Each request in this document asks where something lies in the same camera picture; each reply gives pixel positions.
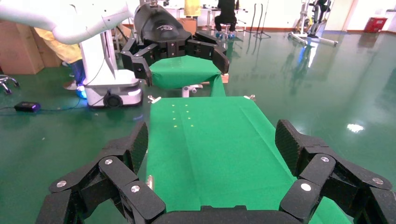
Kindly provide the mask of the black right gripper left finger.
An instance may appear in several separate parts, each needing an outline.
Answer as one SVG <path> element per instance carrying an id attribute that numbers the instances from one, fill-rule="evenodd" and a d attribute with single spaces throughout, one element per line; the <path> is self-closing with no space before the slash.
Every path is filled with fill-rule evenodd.
<path id="1" fill-rule="evenodd" d="M 128 136 L 109 141 L 93 161 L 55 180 L 36 222 L 82 224 L 110 200 L 128 223 L 153 223 L 166 207 L 138 177 L 148 141 L 148 127 L 141 121 Z"/>

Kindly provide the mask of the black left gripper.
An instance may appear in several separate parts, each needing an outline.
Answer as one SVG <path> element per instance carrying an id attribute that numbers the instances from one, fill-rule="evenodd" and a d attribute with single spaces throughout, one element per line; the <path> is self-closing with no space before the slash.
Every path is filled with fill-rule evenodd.
<path id="1" fill-rule="evenodd" d="M 134 14 L 134 25 L 143 45 L 130 38 L 121 50 L 123 67 L 153 85 L 150 66 L 160 59 L 193 56 L 211 61 L 222 73 L 229 72 L 226 48 L 216 37 L 197 31 L 191 35 L 165 8 L 148 3 L 140 5 Z"/>

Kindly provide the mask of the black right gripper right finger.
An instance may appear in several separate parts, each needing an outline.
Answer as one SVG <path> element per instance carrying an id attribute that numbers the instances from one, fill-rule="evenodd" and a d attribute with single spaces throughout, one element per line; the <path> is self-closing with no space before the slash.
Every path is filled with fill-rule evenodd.
<path id="1" fill-rule="evenodd" d="M 385 177 L 343 159 L 321 138 L 300 133 L 286 119 L 276 125 L 275 144 L 296 177 L 280 211 L 306 224 L 326 197 L 356 224 L 395 223 L 396 194 Z"/>

